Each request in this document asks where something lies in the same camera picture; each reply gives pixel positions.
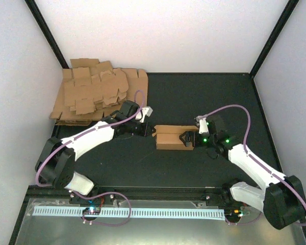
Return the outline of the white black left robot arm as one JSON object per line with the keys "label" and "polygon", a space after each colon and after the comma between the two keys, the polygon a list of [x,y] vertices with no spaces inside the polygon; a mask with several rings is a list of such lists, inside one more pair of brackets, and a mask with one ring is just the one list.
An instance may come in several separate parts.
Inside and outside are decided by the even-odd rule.
{"label": "white black left robot arm", "polygon": [[35,182],[39,187],[64,188],[81,194],[88,204],[99,198],[98,189],[88,177],[75,171],[75,162],[93,148],[125,133],[147,137],[156,132],[147,122],[153,109],[125,101],[120,109],[73,136],[47,140],[36,163]]}

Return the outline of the brown cardboard box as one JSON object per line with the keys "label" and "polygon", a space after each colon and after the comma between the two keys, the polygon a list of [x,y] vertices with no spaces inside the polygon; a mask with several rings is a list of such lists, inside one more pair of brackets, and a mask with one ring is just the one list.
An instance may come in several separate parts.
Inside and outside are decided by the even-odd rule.
{"label": "brown cardboard box", "polygon": [[193,146],[186,147],[180,135],[186,131],[198,131],[197,126],[156,125],[152,134],[156,138],[157,150],[192,151]]}

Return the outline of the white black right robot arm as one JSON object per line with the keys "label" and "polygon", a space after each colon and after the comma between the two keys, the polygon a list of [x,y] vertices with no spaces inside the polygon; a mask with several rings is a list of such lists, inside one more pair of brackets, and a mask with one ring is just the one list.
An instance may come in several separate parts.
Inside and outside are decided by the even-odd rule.
{"label": "white black right robot arm", "polygon": [[198,132],[191,133],[192,145],[212,148],[217,156],[240,168],[257,184],[253,187],[239,181],[228,185],[221,194],[226,205],[245,203],[263,213],[269,224],[278,230],[306,220],[304,191],[296,176],[288,177],[272,168],[248,146],[226,131],[218,130],[214,121],[203,116],[195,120]]}

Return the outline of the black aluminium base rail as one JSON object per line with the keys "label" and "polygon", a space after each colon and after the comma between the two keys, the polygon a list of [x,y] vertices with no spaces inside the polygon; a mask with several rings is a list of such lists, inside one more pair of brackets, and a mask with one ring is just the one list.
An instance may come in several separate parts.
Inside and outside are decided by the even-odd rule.
{"label": "black aluminium base rail", "polygon": [[29,186],[25,197],[30,198],[69,198],[71,204],[100,204],[100,198],[94,198],[99,194],[104,194],[104,204],[111,205],[114,200],[123,201],[122,195],[130,201],[192,201],[204,202],[208,206],[229,206],[234,201],[230,197],[230,192],[225,188],[173,188],[173,187],[112,187],[95,186],[85,197],[85,200],[77,196],[74,191],[66,189],[55,189],[53,187]]}

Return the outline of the stack of flat cardboard blanks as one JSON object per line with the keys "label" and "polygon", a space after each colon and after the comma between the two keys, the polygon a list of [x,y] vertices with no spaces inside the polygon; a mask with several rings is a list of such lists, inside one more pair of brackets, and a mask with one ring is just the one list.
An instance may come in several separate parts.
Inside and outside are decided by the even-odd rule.
{"label": "stack of flat cardboard blanks", "polygon": [[143,69],[114,68],[110,61],[71,59],[50,114],[57,125],[88,126],[120,109],[126,100],[147,104],[148,75]]}

